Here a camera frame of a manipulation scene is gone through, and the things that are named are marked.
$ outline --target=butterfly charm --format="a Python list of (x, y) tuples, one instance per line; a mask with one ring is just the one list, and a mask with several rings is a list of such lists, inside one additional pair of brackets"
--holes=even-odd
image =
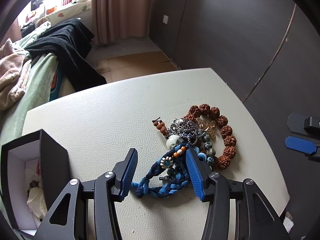
[(214, 120), (205, 121), (199, 117), (196, 120), (199, 128), (206, 131), (209, 134), (210, 138), (214, 140), (216, 138), (216, 135), (214, 134), (216, 130), (216, 122)]

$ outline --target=black blanket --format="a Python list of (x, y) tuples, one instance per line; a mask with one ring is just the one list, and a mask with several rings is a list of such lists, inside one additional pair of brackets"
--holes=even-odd
[(78, 92), (107, 83), (84, 59), (91, 50), (92, 38), (93, 34), (81, 20), (71, 19), (46, 30), (25, 50), (33, 57), (54, 53), (63, 73)]

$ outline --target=blue braided bracelet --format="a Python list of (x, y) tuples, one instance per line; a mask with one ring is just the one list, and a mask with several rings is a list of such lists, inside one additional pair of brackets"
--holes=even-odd
[[(186, 149), (192, 147), (188, 143), (181, 143), (176, 146), (172, 150), (168, 151), (165, 155), (163, 155), (158, 161), (156, 161), (149, 170), (148, 174), (140, 181), (140, 183), (132, 182), (131, 187), (136, 188), (135, 195), (138, 198), (142, 198), (146, 194), (150, 194), (153, 197), (165, 198), (173, 195), (180, 189), (182, 189), (185, 185), (191, 184), (191, 179), (189, 175), (189, 171), (186, 165), (186, 151), (184, 151), (181, 155), (177, 157), (172, 157), (173, 164), (175, 164), (174, 174), (171, 176), (170, 182), (164, 184), (162, 187), (149, 187), (150, 179), (154, 176), (160, 175), (166, 169), (162, 168), (161, 164), (165, 164), (165, 161), (162, 159), (166, 159), (167, 157), (171, 157), (175, 152), (178, 152), (182, 147)], [(199, 154), (199, 148), (193, 147), (195, 152)]]

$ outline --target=open box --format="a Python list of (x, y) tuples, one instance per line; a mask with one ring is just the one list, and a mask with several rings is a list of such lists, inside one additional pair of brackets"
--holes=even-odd
[(70, 181), (68, 152), (44, 130), (39, 130), (2, 146), (0, 160), (3, 203), (12, 228), (31, 238), (40, 222), (28, 205), (25, 169), (35, 171), (40, 160), (44, 200), (49, 210), (65, 185)]

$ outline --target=wall outlet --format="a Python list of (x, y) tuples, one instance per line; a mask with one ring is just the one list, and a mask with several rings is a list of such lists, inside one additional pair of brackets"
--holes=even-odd
[(163, 22), (164, 24), (168, 24), (168, 19), (169, 19), (169, 16), (164, 15), (164, 16), (163, 16), (163, 21), (162, 21), (162, 22)]

